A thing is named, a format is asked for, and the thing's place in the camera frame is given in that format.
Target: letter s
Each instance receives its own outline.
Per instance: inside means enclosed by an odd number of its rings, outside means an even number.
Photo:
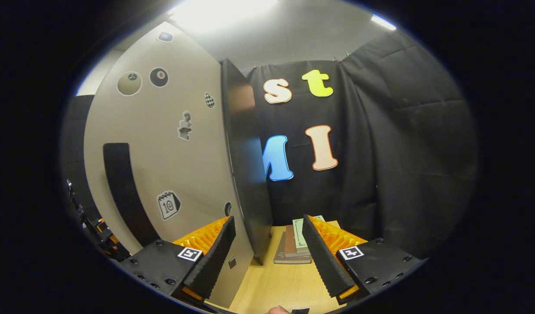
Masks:
[[[293,97],[293,92],[286,88],[289,82],[285,79],[270,79],[263,84],[266,92],[265,99],[269,103],[287,102]]]

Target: foam letter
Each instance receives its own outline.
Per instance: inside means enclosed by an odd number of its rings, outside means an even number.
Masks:
[[[287,163],[285,143],[287,143],[285,135],[275,135],[267,139],[266,147],[263,149],[263,167],[267,175],[271,165],[271,174],[269,175],[271,181],[290,180],[294,177],[294,173],[289,170]]]
[[[269,103],[287,102],[293,97],[293,92],[285,88],[289,82],[285,79],[270,79],[263,84],[263,90],[267,92],[265,99]]]
[[[333,88],[325,87],[323,80],[329,79],[329,75],[321,74],[320,70],[311,70],[303,75],[303,79],[308,81],[310,92],[318,97],[327,97],[333,94]]]
[[[312,165],[314,170],[326,170],[337,166],[337,159],[333,158],[331,146],[329,145],[329,125],[313,126],[306,130],[306,135],[312,139],[314,156],[316,161]]]

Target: hand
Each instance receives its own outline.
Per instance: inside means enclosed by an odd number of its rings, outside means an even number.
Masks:
[[[277,307],[271,308],[269,312],[267,312],[266,314],[291,314],[291,313],[285,310],[282,306],[277,306]]]

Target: sticker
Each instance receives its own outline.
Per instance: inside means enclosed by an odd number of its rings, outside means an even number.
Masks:
[[[271,174],[269,175],[271,181],[290,180],[294,177],[294,173],[289,170],[289,164],[287,163],[285,143],[287,143],[285,135],[275,135],[267,139],[266,146],[263,149],[263,169],[267,175],[269,168],[271,168]]]
[[[209,109],[215,106],[215,99],[213,99],[209,93],[205,93],[205,104]]]
[[[134,71],[124,73],[118,80],[116,88],[123,96],[135,95],[141,88],[141,75]]]
[[[289,82],[285,79],[270,79],[263,84],[263,90],[266,94],[263,96],[269,103],[281,103],[291,100],[293,92],[291,92]]]
[[[172,34],[162,32],[158,37],[158,40],[164,41],[164,42],[171,42],[172,41]]]
[[[157,203],[161,210],[163,220],[169,219],[180,210],[180,200],[173,191],[164,191],[157,196]]]
[[[233,267],[236,266],[236,258],[234,257],[234,255],[231,257],[231,259],[229,259],[229,268],[230,269],[233,269]]]
[[[331,127],[329,125],[313,126],[305,131],[312,140],[314,147],[315,162],[312,168],[316,171],[331,169],[336,167],[339,161],[333,157],[331,153],[331,145],[329,145],[329,132]]]
[[[182,252],[178,253],[178,257],[195,262],[199,258],[201,253],[202,253],[201,250],[195,250],[192,248],[184,248]]]
[[[333,94],[333,88],[324,86],[324,80],[329,79],[329,75],[320,73],[320,70],[311,70],[304,74],[302,78],[308,81],[308,87],[313,95],[327,97]]]
[[[232,204],[230,202],[227,202],[225,204],[225,216],[231,216],[231,209],[232,209]]]
[[[168,74],[164,69],[154,68],[149,74],[149,80],[156,87],[164,87],[168,83]]]
[[[178,128],[178,137],[189,141],[190,140],[190,133],[192,132],[192,122],[190,119],[192,119],[189,111],[184,111],[182,113],[184,116],[184,119],[180,120],[179,124],[180,127]]]
[[[343,255],[345,260],[359,258],[364,255],[364,253],[361,252],[356,246],[353,246],[352,248],[341,249],[339,252],[341,252],[341,255]]]

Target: brown book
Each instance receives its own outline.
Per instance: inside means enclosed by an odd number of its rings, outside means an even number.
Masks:
[[[289,258],[285,256],[285,234],[287,232],[283,231],[283,236],[281,236],[281,240],[279,241],[279,247],[277,248],[277,252],[275,253],[275,257],[273,258],[273,262],[275,264],[309,264],[312,262],[312,257],[310,255],[308,256],[297,256],[293,258]]]
[[[285,257],[294,258],[301,256],[310,256],[310,251],[306,250],[304,252],[296,251],[295,244],[295,231],[293,225],[287,225],[287,230],[285,231]]]

